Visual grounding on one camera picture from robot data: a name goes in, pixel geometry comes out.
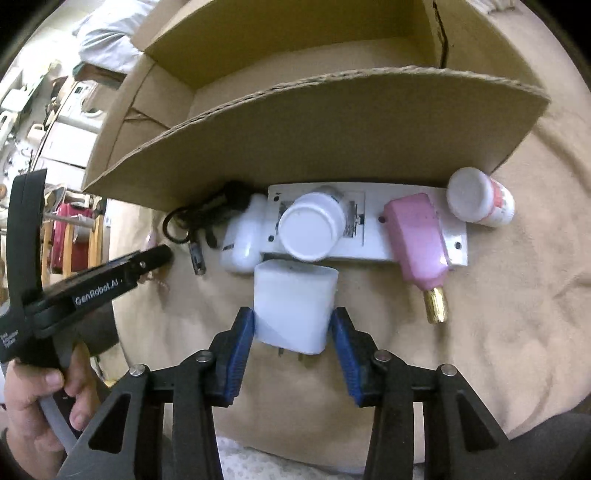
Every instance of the human hand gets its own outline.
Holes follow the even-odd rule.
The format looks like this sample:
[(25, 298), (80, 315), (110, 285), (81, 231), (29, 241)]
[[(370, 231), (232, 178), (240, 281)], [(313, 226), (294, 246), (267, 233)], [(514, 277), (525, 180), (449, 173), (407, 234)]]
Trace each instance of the human hand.
[(23, 470), (38, 480), (57, 475), (64, 460), (64, 448), (37, 400), (62, 388), (69, 397), (76, 399), (70, 424), (76, 430), (84, 430), (100, 404), (90, 355), (84, 343), (74, 348), (65, 378), (57, 369), (32, 367), (18, 360), (8, 367), (4, 387), (9, 417), (8, 447)]

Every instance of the white cloth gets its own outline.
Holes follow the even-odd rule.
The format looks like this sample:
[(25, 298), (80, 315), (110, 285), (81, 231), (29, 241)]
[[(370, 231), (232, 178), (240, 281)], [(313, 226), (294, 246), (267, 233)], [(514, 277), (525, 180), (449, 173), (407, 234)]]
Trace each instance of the white cloth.
[(131, 37), (158, 0), (105, 0), (73, 30), (82, 61), (128, 74), (141, 52)]

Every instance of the cardboard box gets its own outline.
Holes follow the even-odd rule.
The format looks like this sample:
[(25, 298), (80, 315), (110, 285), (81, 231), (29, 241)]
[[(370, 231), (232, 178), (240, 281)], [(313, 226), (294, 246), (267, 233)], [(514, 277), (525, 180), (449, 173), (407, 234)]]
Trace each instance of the cardboard box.
[(465, 1), (182, 3), (162, 0), (134, 39), (146, 55), (95, 145), (89, 192), (170, 210), (229, 179), (442, 186), (464, 166), (493, 172), (548, 104)]

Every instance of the beige fabric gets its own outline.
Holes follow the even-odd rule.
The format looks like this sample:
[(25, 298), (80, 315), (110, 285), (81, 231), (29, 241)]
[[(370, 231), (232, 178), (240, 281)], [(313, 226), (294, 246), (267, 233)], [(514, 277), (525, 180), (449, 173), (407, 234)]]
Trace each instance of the beige fabric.
[[(536, 72), (554, 102), (495, 174), (516, 198), (514, 221), (497, 230), (469, 226), (470, 266), (446, 284), (449, 324), (427, 324), (421, 294), (402, 282), (398, 266), (330, 264), (340, 271), (336, 303), (357, 328), (410, 364), (455, 364), (510, 436), (591, 391), (591, 95), (545, 27), (530, 21), (535, 28), (524, 33), (517, 28), (524, 17), (514, 14), (523, 15), (506, 12), (495, 22), (541, 65)], [(557, 64), (563, 68), (548, 67)], [(149, 210), (121, 204), (111, 256), (142, 247), (153, 221)], [(186, 247), (173, 249), (169, 290), (148, 282), (114, 302), (127, 355), (152, 369), (207, 347), (253, 301), (252, 278), (222, 271), (217, 252), (204, 249), (208, 272), (195, 277)], [(298, 362), (255, 344), (240, 397), (215, 410), (222, 436), (341, 468), (364, 464), (372, 416), (347, 396), (331, 345)], [(415, 443), (421, 460), (420, 428)]]

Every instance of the gold connector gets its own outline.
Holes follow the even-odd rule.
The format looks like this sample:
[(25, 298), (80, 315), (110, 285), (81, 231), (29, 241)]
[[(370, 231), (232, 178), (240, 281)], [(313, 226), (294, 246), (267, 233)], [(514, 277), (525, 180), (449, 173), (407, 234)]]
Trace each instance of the gold connector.
[(427, 320), (432, 325), (445, 323), (447, 321), (447, 300), (442, 287), (435, 287), (432, 290), (423, 292), (425, 308), (427, 309)]

